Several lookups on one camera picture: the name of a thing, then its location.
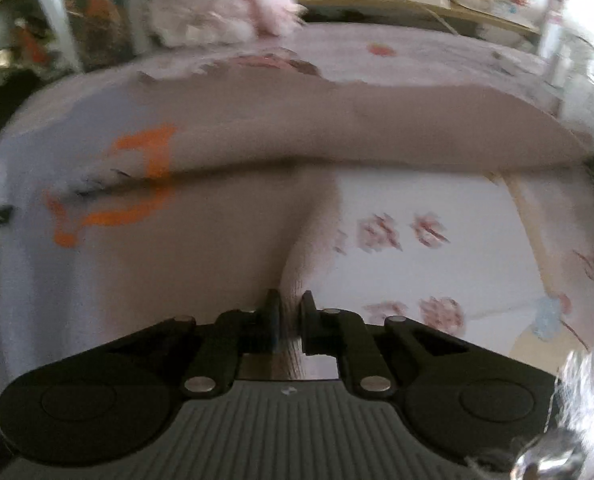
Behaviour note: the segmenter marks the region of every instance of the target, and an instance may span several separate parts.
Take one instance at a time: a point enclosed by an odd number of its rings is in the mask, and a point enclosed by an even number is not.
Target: cloth
[[[268,52],[288,52],[322,78],[238,66],[160,82],[137,74],[179,78]],[[235,92],[233,80],[247,91]],[[333,84],[348,80],[386,87]],[[0,204],[18,207],[0,252],[0,389],[176,314],[209,322],[251,308],[269,286],[294,312],[335,264],[343,207],[336,171],[349,163],[482,171],[579,160],[584,152],[568,132],[531,106],[534,81],[494,68],[482,42],[333,25],[247,49],[162,54],[48,88],[0,140]],[[414,106],[404,105],[409,98]],[[441,111],[451,106],[453,114]],[[152,131],[167,142],[137,135]],[[521,139],[542,149],[525,149]],[[82,186],[87,177],[110,192]],[[168,177],[169,186],[155,185]],[[113,216],[126,211],[146,214]],[[57,243],[59,218],[66,237]],[[303,376],[297,348],[284,355],[276,372]]]
[[[406,316],[556,374],[594,346],[594,191],[579,166],[503,176],[338,168],[319,308]],[[305,359],[311,378],[332,358]]]

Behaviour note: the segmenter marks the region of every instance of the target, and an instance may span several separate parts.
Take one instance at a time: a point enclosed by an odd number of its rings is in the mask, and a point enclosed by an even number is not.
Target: pink plush toy
[[[166,46],[286,36],[301,26],[296,0],[151,0],[150,20]]]

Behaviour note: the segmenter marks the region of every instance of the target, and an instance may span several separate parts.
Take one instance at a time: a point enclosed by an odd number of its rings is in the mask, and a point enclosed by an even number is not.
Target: gray ribbed base
[[[386,402],[341,381],[236,381],[189,400],[150,446],[90,468],[18,459],[0,480],[472,480],[423,447]]]

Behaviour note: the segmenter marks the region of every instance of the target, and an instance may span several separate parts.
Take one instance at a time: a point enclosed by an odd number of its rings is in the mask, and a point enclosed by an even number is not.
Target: wooden shelf
[[[539,30],[536,27],[526,27],[524,25],[519,25],[519,23],[509,22],[508,20],[498,18],[491,14],[486,14],[485,12],[467,9],[454,2],[451,4],[450,9],[426,4],[421,5],[409,0],[299,0],[299,3],[305,7],[370,7],[378,10],[419,11],[422,10],[423,7],[426,7],[426,9],[436,12],[443,18],[456,18],[468,22],[494,25],[495,27],[521,34],[529,40],[539,35]]]

